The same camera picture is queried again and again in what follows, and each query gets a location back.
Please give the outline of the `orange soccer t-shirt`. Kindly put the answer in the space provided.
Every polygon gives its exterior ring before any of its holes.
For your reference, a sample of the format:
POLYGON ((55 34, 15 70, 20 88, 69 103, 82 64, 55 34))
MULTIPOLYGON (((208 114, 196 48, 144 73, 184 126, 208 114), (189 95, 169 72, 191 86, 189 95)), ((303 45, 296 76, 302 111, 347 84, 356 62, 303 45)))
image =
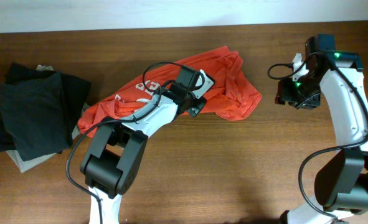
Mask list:
MULTIPOLYGON (((243 59, 227 46, 178 60, 177 63, 203 70, 215 80, 211 90, 204 94, 207 103, 202 113, 215 113, 228 121, 243 120, 250 116, 262 98, 242 72, 243 59)), ((121 119, 131 115, 151 99, 151 90, 168 80, 175 80, 178 73, 179 67, 167 64, 148 71, 145 82, 142 82, 142 75, 136 77, 111 96, 86 109, 77 123, 79 131, 86 132, 108 116, 121 119)))

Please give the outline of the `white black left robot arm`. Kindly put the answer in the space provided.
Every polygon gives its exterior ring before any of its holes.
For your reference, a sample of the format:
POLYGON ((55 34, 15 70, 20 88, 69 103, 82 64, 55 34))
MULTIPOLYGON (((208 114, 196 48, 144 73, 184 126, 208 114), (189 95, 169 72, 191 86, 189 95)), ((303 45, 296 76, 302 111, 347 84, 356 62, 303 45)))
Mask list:
POLYGON ((137 176, 148 139, 184 112, 197 116, 214 82, 169 85, 133 114, 106 117, 91 128, 95 134, 80 164, 84 190, 91 196, 90 223, 118 223, 121 198, 137 176))

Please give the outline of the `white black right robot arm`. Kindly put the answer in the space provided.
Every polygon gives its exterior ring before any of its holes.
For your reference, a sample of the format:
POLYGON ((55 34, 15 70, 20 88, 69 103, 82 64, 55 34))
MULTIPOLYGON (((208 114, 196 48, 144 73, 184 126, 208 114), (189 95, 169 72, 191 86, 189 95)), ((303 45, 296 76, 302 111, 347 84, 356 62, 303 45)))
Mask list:
POLYGON ((303 58, 296 54, 279 77, 275 102, 296 109, 315 109, 321 97, 328 102, 336 145, 316 151, 300 165, 298 185, 304 204, 287 210, 280 223, 344 223, 368 212, 368 102, 358 54, 320 50, 303 58), (314 194, 303 187, 306 164, 316 156, 335 156, 316 174, 314 194))

